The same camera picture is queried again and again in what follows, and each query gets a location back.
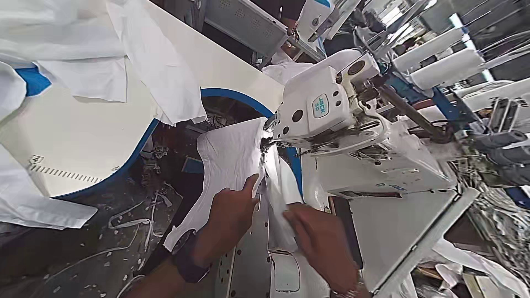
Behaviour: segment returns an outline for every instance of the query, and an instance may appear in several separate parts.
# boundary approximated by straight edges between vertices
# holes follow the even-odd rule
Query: perforated metal plate
[[[267,57],[287,40],[286,27],[249,0],[210,0],[205,21]]]

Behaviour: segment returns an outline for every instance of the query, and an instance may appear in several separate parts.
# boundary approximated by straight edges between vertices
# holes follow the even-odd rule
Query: fabric piece
[[[74,96],[127,102],[125,58],[39,60],[49,79],[70,89]]]
[[[96,211],[95,207],[44,197],[26,170],[0,145],[0,221],[80,228]]]
[[[109,0],[107,10],[136,73],[169,124],[206,120],[200,88],[184,58],[151,19],[144,0]]]
[[[26,82],[15,70],[0,62],[0,121],[22,104],[26,94]]]
[[[282,49],[272,57],[272,65],[263,68],[263,73],[285,85],[289,79],[313,66],[311,63],[296,63]]]
[[[39,95],[46,88],[50,87],[50,80],[39,73],[39,69],[32,68],[18,68],[15,70],[21,78],[26,81],[26,96]]]
[[[267,173],[267,199],[272,207],[269,214],[270,232],[275,240],[274,246],[287,251],[297,251],[295,234],[283,212],[287,205],[296,202],[303,203],[296,178],[289,164],[280,158],[276,146],[269,148],[265,161]]]
[[[461,267],[465,266],[488,275],[493,283],[499,287],[499,291],[503,296],[509,297],[516,294],[521,298],[530,297],[527,286],[520,279],[515,277],[515,275],[503,266],[479,256],[474,252],[456,248],[445,239],[438,241],[432,251],[433,253],[421,262],[435,261],[440,264],[445,264],[443,267],[437,266],[435,268],[437,270],[442,269],[438,272],[448,285],[454,284],[452,279],[455,278],[450,271],[454,274],[458,274],[459,272],[461,274]]]
[[[28,61],[125,55],[108,15],[66,25],[21,25],[0,30],[0,52]]]
[[[241,190],[247,177],[260,172],[261,138],[271,136],[263,130],[265,121],[265,117],[253,119],[199,136],[197,150],[205,170],[202,194],[182,224],[167,236],[164,246],[169,251],[184,233],[199,231],[208,222],[214,195],[226,187]]]
[[[80,0],[1,0],[0,28],[15,25],[64,25],[77,18]]]

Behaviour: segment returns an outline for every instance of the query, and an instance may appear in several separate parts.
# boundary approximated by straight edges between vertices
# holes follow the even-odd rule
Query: right hand
[[[344,226],[336,216],[297,203],[289,206],[284,217],[307,261],[332,290],[346,294],[358,287],[359,266],[351,257]]]

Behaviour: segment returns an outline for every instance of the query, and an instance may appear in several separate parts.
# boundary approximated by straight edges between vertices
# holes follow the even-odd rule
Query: watch strap
[[[188,238],[180,247],[173,249],[171,261],[179,270],[180,276],[190,284],[196,284],[201,281],[210,272],[208,268],[202,268],[193,263],[192,253],[197,242],[197,236],[194,232],[187,233]]]

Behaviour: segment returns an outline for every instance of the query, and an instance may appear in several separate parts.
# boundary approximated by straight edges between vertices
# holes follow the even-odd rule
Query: worker
[[[257,6],[287,26],[287,34],[293,35],[305,0],[252,0]]]
[[[211,263],[235,247],[252,225],[258,202],[252,198],[252,187],[257,179],[257,174],[248,177],[240,191],[225,188],[216,194],[207,224],[197,233],[192,246],[184,249],[189,254],[172,255],[126,297],[173,298],[183,292],[186,280],[199,282]],[[337,217],[302,204],[290,205],[284,217],[293,227],[298,247],[309,264],[339,297],[370,297],[360,281],[359,267],[351,257],[342,222]],[[179,258],[189,264],[175,265],[175,259]],[[179,272],[184,267],[190,268],[189,272]]]

